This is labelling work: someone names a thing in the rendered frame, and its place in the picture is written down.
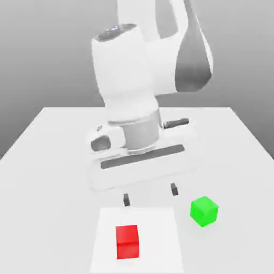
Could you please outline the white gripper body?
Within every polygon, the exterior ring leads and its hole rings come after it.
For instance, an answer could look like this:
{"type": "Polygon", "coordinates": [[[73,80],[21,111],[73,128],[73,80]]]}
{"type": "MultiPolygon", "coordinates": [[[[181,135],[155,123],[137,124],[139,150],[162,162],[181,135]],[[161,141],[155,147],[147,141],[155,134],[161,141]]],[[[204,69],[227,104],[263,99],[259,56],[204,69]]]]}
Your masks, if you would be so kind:
{"type": "Polygon", "coordinates": [[[87,160],[88,179],[95,191],[106,191],[142,181],[186,172],[197,165],[193,144],[174,144],[142,155],[87,160]]]}

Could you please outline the small green cube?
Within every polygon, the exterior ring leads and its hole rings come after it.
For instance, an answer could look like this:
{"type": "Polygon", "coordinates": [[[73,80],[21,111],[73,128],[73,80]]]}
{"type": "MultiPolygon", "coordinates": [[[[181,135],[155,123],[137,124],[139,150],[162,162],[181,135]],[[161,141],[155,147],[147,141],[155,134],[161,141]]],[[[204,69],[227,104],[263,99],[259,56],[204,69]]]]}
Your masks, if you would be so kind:
{"type": "Polygon", "coordinates": [[[218,205],[207,196],[191,202],[190,216],[201,227],[205,227],[217,220],[218,205]]]}

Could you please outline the small red cube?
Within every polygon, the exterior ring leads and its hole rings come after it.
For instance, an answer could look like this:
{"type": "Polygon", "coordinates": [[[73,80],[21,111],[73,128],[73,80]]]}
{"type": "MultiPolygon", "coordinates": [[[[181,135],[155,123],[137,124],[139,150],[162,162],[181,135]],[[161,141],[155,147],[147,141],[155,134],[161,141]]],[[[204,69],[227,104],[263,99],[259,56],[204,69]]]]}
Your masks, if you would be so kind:
{"type": "Polygon", "coordinates": [[[137,225],[116,226],[117,259],[132,259],[140,256],[139,232],[137,225]]]}

